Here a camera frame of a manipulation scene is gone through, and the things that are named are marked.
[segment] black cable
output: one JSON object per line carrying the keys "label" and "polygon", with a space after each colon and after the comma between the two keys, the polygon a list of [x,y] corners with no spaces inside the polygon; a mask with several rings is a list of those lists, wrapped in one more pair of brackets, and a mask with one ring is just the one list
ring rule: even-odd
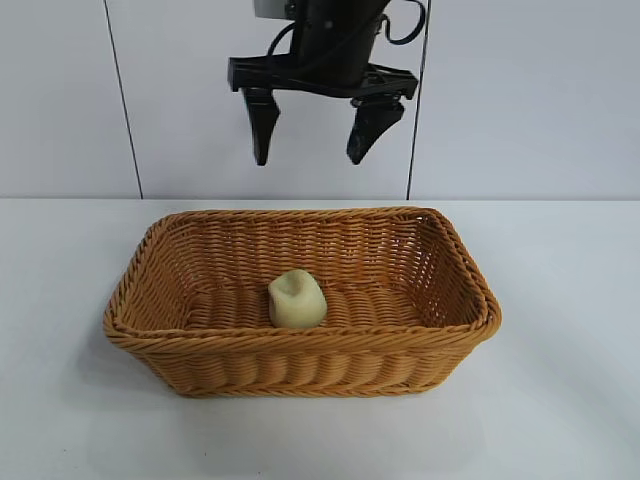
{"label": "black cable", "polygon": [[[409,34],[408,37],[400,40],[392,40],[389,36],[391,22],[388,20],[388,17],[387,17],[387,32],[386,32],[387,38],[394,45],[406,45],[407,43],[415,40],[420,34],[420,31],[422,30],[426,22],[426,9],[424,8],[424,5],[422,5],[422,3],[420,3],[419,0],[407,0],[407,1],[418,3],[420,5],[420,20],[418,22],[418,26],[414,29],[413,32]],[[295,23],[287,25],[284,29],[280,31],[280,33],[278,33],[278,35],[276,35],[276,38],[274,38],[273,41],[271,42],[271,45],[269,45],[269,49],[267,50],[267,55],[266,55],[267,65],[269,65],[269,68],[271,69],[271,71],[276,73],[277,75],[286,75],[286,76],[304,75],[305,73],[315,70],[316,68],[326,63],[333,55],[338,53],[338,51],[342,50],[349,43],[353,42],[360,34],[362,34],[362,32],[364,32],[367,28],[369,28],[372,22],[380,18],[380,16],[384,13],[385,8],[386,8],[386,5],[382,5],[380,8],[376,9],[367,18],[366,21],[364,21],[358,28],[356,28],[353,32],[347,35],[342,41],[340,41],[335,47],[333,47],[328,52],[324,53],[323,55],[320,55],[318,58],[311,60],[306,65],[302,65],[300,67],[291,68],[291,69],[282,68],[276,65],[275,59],[273,56],[276,51],[276,48],[278,47],[278,45],[280,44],[284,36],[290,31],[294,30],[296,27]]]}
{"label": "black cable", "polygon": [[389,41],[389,43],[393,45],[407,45],[413,42],[416,38],[418,38],[418,35],[420,35],[420,32],[422,31],[422,29],[425,27],[427,23],[427,9],[425,8],[424,4],[420,0],[407,0],[407,1],[418,4],[418,7],[420,7],[420,19],[418,20],[418,25],[416,25],[416,28],[414,28],[413,31],[406,37],[401,38],[399,40],[392,39],[391,38],[391,19],[387,15],[383,15],[382,17],[382,21],[386,22],[384,34],[387,37],[387,40]]}

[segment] woven basket wall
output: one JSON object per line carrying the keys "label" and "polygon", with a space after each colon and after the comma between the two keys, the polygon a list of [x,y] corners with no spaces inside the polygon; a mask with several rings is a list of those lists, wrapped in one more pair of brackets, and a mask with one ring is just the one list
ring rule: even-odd
{"label": "woven basket wall", "polygon": [[[318,328],[269,322],[294,268],[325,292]],[[205,211],[147,231],[104,330],[183,395],[374,396],[439,385],[500,321],[435,210]]]}

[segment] basket bottom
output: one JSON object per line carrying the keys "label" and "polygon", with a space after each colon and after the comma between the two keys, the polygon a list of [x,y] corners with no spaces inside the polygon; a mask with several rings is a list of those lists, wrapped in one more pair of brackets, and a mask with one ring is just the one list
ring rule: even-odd
{"label": "basket bottom", "polygon": [[361,387],[348,388],[344,385],[334,387],[304,388],[292,387],[291,385],[283,385],[282,387],[269,385],[264,387],[238,388],[223,387],[215,392],[210,390],[191,390],[181,392],[173,389],[176,393],[187,398],[208,398],[208,397],[393,397],[399,395],[423,393],[441,385],[439,383],[431,383],[420,387],[409,385],[396,385],[390,387],[382,387],[375,389],[365,389]]}
{"label": "basket bottom", "polygon": [[[381,285],[323,285],[329,304],[320,327],[424,325],[406,292]],[[269,297],[264,288],[220,288],[194,293],[185,330],[271,328]]]}

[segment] white wall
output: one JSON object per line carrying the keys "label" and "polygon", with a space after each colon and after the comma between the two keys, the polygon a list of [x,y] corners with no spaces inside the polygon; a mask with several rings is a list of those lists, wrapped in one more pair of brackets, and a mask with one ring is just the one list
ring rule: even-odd
{"label": "white wall", "polygon": [[138,196],[101,1],[0,2],[0,62],[0,196]]}
{"label": "white wall", "polygon": [[640,3],[433,2],[413,198],[640,198]]}
{"label": "white wall", "polygon": [[[256,19],[249,0],[108,5],[145,197],[404,198],[415,100],[355,167],[345,153],[355,116],[348,100],[278,92],[282,115],[259,168],[227,59],[263,55],[286,22]],[[396,36],[415,25],[414,5],[389,11]],[[417,73],[421,43],[380,38],[373,60]]]}

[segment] white table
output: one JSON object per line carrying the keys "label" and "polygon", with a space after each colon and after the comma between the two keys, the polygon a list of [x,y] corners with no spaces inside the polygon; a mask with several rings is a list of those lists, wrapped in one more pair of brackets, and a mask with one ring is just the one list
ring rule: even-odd
{"label": "white table", "polygon": [[0,478],[640,478],[640,203],[430,202],[504,323],[424,395],[189,400],[102,334],[167,213],[371,205],[0,200]]}

